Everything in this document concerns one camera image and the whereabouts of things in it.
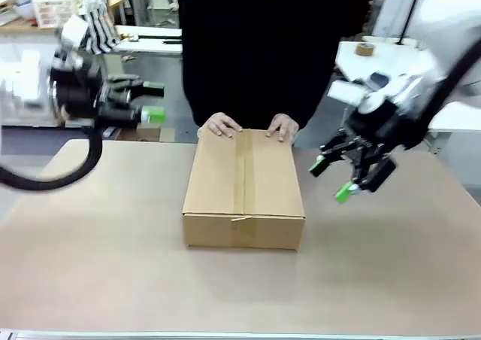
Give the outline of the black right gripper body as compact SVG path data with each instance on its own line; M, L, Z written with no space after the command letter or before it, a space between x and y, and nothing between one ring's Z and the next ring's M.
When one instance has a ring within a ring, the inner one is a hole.
M391 102L384 102L370 113L354 109L343 122L349 135L360 137L369 155L383 155L401 146L409 148L409 115Z

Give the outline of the person's left hand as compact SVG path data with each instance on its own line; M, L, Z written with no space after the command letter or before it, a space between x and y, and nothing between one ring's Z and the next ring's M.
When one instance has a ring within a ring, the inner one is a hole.
M276 114L267 129L266 136L275 137L281 143L293 144L300 126L287 114Z

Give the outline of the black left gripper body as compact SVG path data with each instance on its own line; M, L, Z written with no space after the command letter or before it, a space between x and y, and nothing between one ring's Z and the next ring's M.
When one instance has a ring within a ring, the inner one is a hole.
M50 102L60 123L91 120L107 126L98 103L104 86L101 60L90 55L55 55L50 67Z

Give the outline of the person's right hand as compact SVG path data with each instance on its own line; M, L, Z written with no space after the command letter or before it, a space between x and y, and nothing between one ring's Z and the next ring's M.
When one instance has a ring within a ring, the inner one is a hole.
M232 138L235 132L242 131L242 127L227 114L218 112L211 115L206 122L200 126L197 131L197 136L200 137L203 132L207 131L219 137Z

